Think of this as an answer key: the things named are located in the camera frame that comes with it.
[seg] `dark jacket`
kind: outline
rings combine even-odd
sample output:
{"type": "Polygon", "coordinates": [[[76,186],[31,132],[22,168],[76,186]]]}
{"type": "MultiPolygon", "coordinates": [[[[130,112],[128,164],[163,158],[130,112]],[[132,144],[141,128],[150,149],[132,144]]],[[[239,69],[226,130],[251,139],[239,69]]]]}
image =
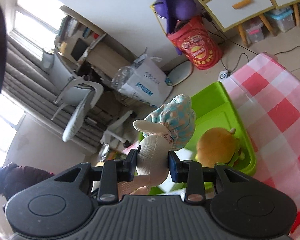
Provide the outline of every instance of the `dark jacket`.
{"type": "Polygon", "coordinates": [[[52,176],[54,174],[47,171],[10,163],[0,168],[0,195],[9,200],[16,193],[52,176]]]}

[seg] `purple ball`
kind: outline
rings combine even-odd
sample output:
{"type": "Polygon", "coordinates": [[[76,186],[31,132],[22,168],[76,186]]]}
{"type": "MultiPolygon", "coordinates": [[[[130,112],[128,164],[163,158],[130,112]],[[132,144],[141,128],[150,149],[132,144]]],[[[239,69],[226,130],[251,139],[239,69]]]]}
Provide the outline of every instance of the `purple ball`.
{"type": "Polygon", "coordinates": [[[154,10],[156,11],[156,13],[163,17],[166,18],[166,10],[165,10],[165,6],[163,5],[163,0],[156,0],[154,3],[154,10]]]}
{"type": "Polygon", "coordinates": [[[173,16],[179,21],[190,20],[197,14],[197,6],[194,0],[172,0],[174,5],[173,16]]]}
{"type": "MultiPolygon", "coordinates": [[[[172,0],[172,16],[180,21],[190,20],[197,14],[197,6],[194,0],[172,0]]],[[[166,18],[166,10],[163,5],[163,0],[156,0],[154,5],[156,13],[166,18]]]]}

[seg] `green plastic bin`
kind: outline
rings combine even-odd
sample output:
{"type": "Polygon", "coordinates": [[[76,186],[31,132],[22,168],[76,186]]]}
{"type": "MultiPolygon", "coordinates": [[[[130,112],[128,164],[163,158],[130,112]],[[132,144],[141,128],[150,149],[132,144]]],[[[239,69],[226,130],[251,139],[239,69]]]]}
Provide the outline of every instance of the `green plastic bin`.
{"type": "MultiPolygon", "coordinates": [[[[254,175],[256,172],[256,157],[250,142],[247,131],[234,108],[229,95],[221,82],[214,82],[192,98],[192,109],[195,111],[197,119],[195,121],[195,131],[190,141],[185,146],[193,152],[191,157],[195,160],[196,145],[208,129],[213,127],[223,127],[227,130],[236,128],[235,136],[239,138],[241,149],[245,154],[244,160],[238,160],[234,168],[247,174],[254,175]]],[[[172,190],[185,187],[185,183],[178,183],[172,190]]],[[[212,188],[211,182],[205,182],[205,188],[212,188]]]]}

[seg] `chair wheel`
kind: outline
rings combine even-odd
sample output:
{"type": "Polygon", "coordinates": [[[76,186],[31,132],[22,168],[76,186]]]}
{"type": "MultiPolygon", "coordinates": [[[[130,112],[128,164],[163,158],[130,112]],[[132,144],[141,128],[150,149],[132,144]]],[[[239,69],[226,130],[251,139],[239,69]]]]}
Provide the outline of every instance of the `chair wheel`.
{"type": "Polygon", "coordinates": [[[124,144],[123,144],[123,147],[128,148],[128,147],[130,147],[131,145],[132,145],[132,143],[129,142],[128,140],[126,140],[126,141],[124,142],[124,144]]]}
{"type": "Polygon", "coordinates": [[[133,111],[132,114],[130,114],[130,117],[131,117],[132,119],[136,118],[136,117],[137,117],[136,112],[133,111]]]}

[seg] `pink checkered tablecloth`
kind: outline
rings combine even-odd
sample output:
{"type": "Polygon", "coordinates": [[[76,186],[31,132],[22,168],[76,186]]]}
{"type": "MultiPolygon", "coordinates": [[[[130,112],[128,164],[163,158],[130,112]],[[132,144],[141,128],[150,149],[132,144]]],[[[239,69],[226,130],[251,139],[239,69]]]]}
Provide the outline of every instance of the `pink checkered tablecloth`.
{"type": "Polygon", "coordinates": [[[295,230],[300,224],[300,81],[262,53],[223,85],[255,147],[254,177],[294,200],[295,230]]]}

